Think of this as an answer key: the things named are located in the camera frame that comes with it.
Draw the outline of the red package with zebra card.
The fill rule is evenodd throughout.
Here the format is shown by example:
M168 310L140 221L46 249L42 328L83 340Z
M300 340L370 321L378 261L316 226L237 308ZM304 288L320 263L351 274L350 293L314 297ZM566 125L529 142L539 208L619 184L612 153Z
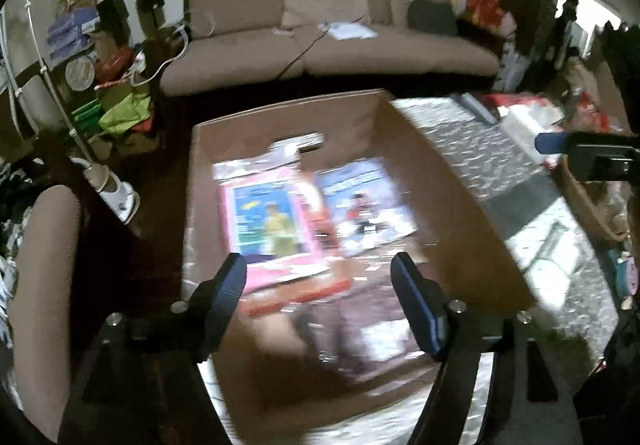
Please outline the red package with zebra card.
M312 173L285 165L240 179L224 198L227 243L247 265L243 314L264 316L352 287Z

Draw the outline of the blue phone pouch package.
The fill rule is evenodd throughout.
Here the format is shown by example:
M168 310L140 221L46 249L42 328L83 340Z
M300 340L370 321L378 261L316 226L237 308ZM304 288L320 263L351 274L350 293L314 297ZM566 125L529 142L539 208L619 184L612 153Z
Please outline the blue phone pouch package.
M378 158L314 172L345 257L378 248L416 231L412 213Z

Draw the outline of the dark purple clothing package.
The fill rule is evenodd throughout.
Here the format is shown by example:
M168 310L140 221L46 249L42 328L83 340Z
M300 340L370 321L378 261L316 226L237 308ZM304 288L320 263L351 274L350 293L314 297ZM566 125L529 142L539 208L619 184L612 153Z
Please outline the dark purple clothing package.
M324 368L363 382L419 358L390 276L299 306L297 335Z

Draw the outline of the pink raincoat package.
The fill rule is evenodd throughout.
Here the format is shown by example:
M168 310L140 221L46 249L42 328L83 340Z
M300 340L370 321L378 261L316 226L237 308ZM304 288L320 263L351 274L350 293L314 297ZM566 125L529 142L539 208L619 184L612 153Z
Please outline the pink raincoat package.
M247 295L329 269L304 212L296 142L277 142L259 156L217 162L213 178L227 248L246 262Z

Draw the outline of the white green wool package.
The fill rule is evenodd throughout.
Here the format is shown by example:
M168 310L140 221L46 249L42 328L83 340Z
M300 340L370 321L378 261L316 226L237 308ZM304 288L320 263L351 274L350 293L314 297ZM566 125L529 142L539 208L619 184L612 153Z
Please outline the white green wool package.
M572 279L588 261L585 231L564 199L534 217L506 239L536 303L545 311L559 313L566 303Z

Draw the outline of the white tissue box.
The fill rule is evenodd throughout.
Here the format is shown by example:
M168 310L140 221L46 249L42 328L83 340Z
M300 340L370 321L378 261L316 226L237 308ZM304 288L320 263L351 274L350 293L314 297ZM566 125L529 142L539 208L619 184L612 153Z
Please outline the white tissue box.
M535 139L540 133L562 130L564 113L545 98L510 106L499 106L500 128L536 165L550 162L554 165L558 158L541 155L536 150Z

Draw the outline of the wicker basket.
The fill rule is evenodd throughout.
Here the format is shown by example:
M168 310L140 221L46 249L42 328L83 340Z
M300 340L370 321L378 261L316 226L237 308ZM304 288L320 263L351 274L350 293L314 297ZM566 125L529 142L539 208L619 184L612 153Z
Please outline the wicker basket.
M613 217L605 205L606 194L603 186L596 186L598 200L594 202L589 196L589 186L578 182L570 172L565 155L561 156L553 175L570 211L591 239L608 247L623 243L628 231L612 224Z

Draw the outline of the black remote controls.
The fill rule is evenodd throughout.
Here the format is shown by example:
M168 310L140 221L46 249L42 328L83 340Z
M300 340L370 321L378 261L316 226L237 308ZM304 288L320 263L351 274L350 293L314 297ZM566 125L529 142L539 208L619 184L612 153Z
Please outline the black remote controls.
M486 126L496 126L500 122L499 114L494 109L487 107L471 93L454 93L450 95L450 98L471 113L478 121L486 124Z

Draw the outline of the dark green cushion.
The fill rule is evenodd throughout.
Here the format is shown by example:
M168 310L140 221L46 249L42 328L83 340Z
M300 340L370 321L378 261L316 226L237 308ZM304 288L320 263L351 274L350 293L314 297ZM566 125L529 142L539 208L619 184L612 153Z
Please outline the dark green cushion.
M408 6L408 27L424 34L454 37L457 35L456 21L447 2L413 0Z

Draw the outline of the white fan base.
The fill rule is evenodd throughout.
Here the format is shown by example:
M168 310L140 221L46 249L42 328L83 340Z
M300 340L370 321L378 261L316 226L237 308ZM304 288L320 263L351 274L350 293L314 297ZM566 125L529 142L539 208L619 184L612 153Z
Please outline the white fan base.
M140 196L128 182L119 179L107 166L84 158L70 158L102 200L125 225L137 214Z

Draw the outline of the white paper on sofa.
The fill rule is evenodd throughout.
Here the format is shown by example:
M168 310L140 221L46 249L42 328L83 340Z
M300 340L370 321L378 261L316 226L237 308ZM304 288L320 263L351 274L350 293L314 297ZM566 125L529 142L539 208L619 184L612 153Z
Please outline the white paper on sofa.
M378 36L374 30L363 24L345 22L329 23L328 35L337 41L370 40Z

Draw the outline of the large cardboard box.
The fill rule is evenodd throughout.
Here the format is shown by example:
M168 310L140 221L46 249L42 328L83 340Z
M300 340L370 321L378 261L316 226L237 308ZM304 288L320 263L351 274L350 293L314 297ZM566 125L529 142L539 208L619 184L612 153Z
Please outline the large cardboard box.
M533 297L480 205L382 90L202 122L188 188L194 295L229 254L246 278L210 357L238 438L300 439L424 392L418 444L461 439L491 356L480 441L526 380Z

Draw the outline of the brown sofa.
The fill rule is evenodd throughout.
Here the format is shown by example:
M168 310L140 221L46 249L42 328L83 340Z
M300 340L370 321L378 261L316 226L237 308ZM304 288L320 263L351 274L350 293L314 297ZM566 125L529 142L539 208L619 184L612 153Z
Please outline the brown sofa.
M449 0L432 0L447 2ZM302 77L462 78L490 86L499 60L479 44L410 29L413 0L183 0L186 53L160 77L167 96ZM329 23L360 23L378 36L337 41Z

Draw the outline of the green bag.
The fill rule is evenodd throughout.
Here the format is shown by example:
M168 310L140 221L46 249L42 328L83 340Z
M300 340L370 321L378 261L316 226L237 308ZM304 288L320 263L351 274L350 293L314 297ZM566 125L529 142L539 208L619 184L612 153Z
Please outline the green bag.
M130 93L108 109L100 118L99 126L107 134L122 135L151 117L149 94Z

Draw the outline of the blue boxes stack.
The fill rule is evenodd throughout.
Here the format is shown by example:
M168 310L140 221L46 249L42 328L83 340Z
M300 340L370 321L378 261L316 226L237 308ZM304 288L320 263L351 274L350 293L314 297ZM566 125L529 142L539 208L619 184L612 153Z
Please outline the blue boxes stack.
M62 62L90 46L90 34L100 21L94 6L79 8L61 16L49 29L47 47L51 61Z

